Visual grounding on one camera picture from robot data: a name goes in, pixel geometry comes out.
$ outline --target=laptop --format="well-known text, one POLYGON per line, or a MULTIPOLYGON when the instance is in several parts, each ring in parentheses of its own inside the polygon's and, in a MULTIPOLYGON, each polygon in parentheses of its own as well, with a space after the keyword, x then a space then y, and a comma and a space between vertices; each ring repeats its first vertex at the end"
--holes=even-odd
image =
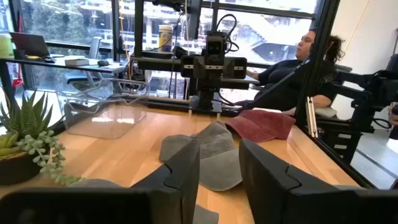
POLYGON ((10 35, 12 37, 12 41, 17 47, 17 50, 25 51, 25 55, 38 57, 63 57, 63 55, 50 55, 44 38, 41 35, 17 32, 10 32, 10 35))

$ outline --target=red cap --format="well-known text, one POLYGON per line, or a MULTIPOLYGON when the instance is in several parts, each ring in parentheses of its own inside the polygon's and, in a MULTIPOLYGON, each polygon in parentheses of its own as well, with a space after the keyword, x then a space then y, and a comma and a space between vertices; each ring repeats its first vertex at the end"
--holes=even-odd
POLYGON ((294 118, 282 113, 245 110, 225 124, 233 128, 242 138, 263 142, 275 138, 286 140, 295 122, 294 118))

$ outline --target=clear plastic container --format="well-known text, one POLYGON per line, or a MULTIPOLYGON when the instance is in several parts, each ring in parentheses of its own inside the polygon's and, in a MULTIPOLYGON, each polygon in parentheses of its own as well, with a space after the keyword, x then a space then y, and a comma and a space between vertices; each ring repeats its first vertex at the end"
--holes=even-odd
POLYGON ((148 83, 100 77, 91 86, 57 92, 68 133, 116 139, 146 117, 148 83))

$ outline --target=wooden table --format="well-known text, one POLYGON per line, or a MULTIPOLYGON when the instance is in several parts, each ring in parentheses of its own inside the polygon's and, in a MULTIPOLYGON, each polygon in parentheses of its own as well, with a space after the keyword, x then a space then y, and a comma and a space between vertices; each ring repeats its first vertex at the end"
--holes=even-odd
MULTIPOLYGON (((64 151, 67 158, 65 170, 68 174, 108 179, 125 187, 131 186, 161 165, 159 150, 166 136, 191 135, 214 120, 215 117, 211 116, 189 116, 182 112, 148 109, 146 118, 119 139, 98 139, 64 132, 59 137, 67 149, 64 151)), ((296 126, 292 128, 288 140, 272 140, 260 143, 260 146, 325 182, 357 185, 296 126)), ((22 184, 0 187, 0 195, 33 186, 55 184, 39 175, 22 184)), ((213 192, 199 185, 197 204, 218 212, 220 224, 254 223, 242 185, 226 192, 213 192)))

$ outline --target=floor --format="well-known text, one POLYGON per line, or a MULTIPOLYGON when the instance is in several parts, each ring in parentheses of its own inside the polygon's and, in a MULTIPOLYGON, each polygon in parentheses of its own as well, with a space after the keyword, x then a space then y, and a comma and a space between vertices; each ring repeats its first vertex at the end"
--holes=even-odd
POLYGON ((398 141, 387 131, 364 134, 351 165, 379 189, 390 189, 398 179, 398 141))

